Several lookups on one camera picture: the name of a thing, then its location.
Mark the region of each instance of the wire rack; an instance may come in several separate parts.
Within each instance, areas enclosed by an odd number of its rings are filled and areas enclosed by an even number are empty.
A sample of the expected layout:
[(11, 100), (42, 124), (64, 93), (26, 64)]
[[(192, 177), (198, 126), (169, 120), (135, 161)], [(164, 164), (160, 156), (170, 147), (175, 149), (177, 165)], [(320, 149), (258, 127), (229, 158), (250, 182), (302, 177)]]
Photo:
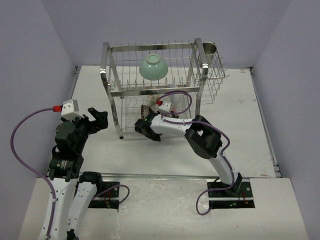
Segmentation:
[[(144, 79), (139, 73), (139, 66), (149, 54), (160, 55), (168, 65), (168, 74), (159, 80)], [(140, 107), (148, 105), (147, 95), (161, 95), (172, 90), (196, 93), (195, 114), (200, 114), (203, 92), (206, 104), (212, 104), (220, 85), (226, 77), (216, 45), (213, 42), (202, 43), (200, 38), (187, 43), (160, 43), (132, 45), (120, 44), (111, 47), (103, 44), (100, 75), (106, 94), (111, 104), (112, 116), (120, 138), (123, 132), (134, 129), (134, 123), (140, 118)], [(115, 97), (121, 99), (120, 120), (115, 104)], [(187, 98), (176, 106), (182, 110)], [(181, 118), (191, 118), (189, 111)]]

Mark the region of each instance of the white table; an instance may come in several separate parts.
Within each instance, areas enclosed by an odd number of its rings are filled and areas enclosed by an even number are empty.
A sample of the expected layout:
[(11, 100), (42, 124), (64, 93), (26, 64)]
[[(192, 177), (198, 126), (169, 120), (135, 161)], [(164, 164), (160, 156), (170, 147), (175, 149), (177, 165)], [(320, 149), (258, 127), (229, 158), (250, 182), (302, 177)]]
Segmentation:
[[(197, 196), (207, 189), (201, 176), (217, 175), (209, 162), (197, 157), (183, 138), (163, 137), (161, 142), (153, 142), (135, 133), (120, 140), (110, 115), (109, 128), (89, 136), (81, 170), (118, 174), (109, 178), (128, 185), (131, 194), (119, 212), (88, 209), (79, 233), (81, 240), (308, 239), (290, 180), (275, 178), (250, 73), (238, 69), (228, 73), (230, 77), (221, 85), (214, 104), (205, 104), (208, 96), (204, 93), (200, 114), (229, 135), (231, 146), (226, 154), (234, 167), (250, 178), (255, 208), (215, 209), (198, 215)], [(88, 115), (89, 107), (111, 112), (99, 67), (81, 68), (73, 98), (78, 100), (81, 113)], [(190, 177), (125, 176), (134, 174)], [(121, 188), (120, 197), (125, 194)], [(48, 197), (48, 186), (38, 179), (20, 240), (37, 239)], [(207, 208), (205, 195), (199, 209), (203, 212)]]
[[(98, 66), (82, 66), (72, 97), (78, 100), (83, 114), (90, 115), (87, 112), (90, 107), (109, 112), (108, 129), (90, 135), (86, 142), (81, 171), (217, 176), (209, 161), (198, 157), (183, 138), (163, 136), (161, 142), (153, 142), (134, 133), (120, 140), (99, 70)], [(214, 104), (206, 104), (209, 93), (203, 92), (200, 114), (230, 137), (231, 146), (226, 154), (243, 177), (274, 178), (273, 160), (250, 72), (229, 69), (227, 74), (230, 76), (220, 86)], [(116, 100), (119, 113), (120, 98)]]
[[(115, 209), (88, 209), (80, 240), (307, 240), (296, 197), (287, 178), (251, 179), (255, 208), (215, 209), (205, 216), (195, 210), (206, 181), (192, 179), (122, 179), (129, 198)], [(126, 194), (120, 189), (120, 197)], [(40, 233), (49, 188), (38, 179), (19, 240), (35, 240)], [(200, 210), (208, 199), (200, 201)]]

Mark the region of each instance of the gray wall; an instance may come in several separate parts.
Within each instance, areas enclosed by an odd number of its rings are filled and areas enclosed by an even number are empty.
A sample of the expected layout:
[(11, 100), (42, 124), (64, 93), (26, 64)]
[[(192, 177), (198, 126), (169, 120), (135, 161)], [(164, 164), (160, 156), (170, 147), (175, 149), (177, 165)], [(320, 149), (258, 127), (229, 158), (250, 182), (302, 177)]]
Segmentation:
[(99, 65), (103, 42), (217, 43), (227, 67), (250, 67), (290, 0), (42, 0), (77, 65)]
[(319, 13), (318, 0), (292, 0), (253, 69), (275, 155), (310, 240), (320, 239)]
[[(74, 65), (40, 0), (0, 1), (0, 29), (0, 239), (15, 240), (36, 176), (11, 153), (11, 131), (27, 114), (68, 97)], [(43, 173), (58, 122), (59, 114), (43, 113), (26, 122), (16, 136), (20, 156)]]

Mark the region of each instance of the green bowl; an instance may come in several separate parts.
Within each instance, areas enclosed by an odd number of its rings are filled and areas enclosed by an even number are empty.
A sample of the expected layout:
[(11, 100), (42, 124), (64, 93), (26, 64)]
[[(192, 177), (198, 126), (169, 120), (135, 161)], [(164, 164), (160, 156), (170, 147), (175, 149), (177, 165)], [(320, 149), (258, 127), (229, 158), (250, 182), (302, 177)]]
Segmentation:
[(168, 65), (162, 57), (152, 53), (143, 59), (139, 67), (139, 73), (147, 80), (159, 80), (167, 75)]

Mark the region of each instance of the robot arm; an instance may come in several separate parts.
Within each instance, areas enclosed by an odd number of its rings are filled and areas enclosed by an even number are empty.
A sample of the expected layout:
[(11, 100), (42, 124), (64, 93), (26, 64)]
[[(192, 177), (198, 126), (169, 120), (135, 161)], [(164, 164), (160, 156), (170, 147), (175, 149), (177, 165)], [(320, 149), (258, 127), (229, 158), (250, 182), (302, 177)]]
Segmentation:
[(178, 119), (162, 116), (159, 113), (150, 112), (145, 119), (138, 119), (135, 123), (135, 131), (143, 134), (153, 141), (161, 141), (162, 134), (173, 134), (185, 137), (193, 151), (201, 158), (208, 159), (217, 171), (220, 180), (227, 186), (233, 182), (231, 192), (237, 193), (242, 181), (242, 176), (234, 168), (228, 165), (224, 153), (221, 154), (221, 134), (212, 128), (190, 122), (204, 122), (210, 124), (203, 116), (197, 115), (194, 119)]
[(63, 122), (56, 128), (56, 146), (52, 149), (48, 170), (56, 198), (49, 198), (39, 240), (77, 240), (77, 231), (89, 203), (102, 185), (101, 174), (97, 172), (85, 172), (79, 178), (84, 161), (82, 151), (88, 136), (108, 127), (106, 111), (98, 112), (91, 107), (88, 112), (95, 118), (94, 121), (79, 114), (76, 100), (65, 101), (61, 107)]

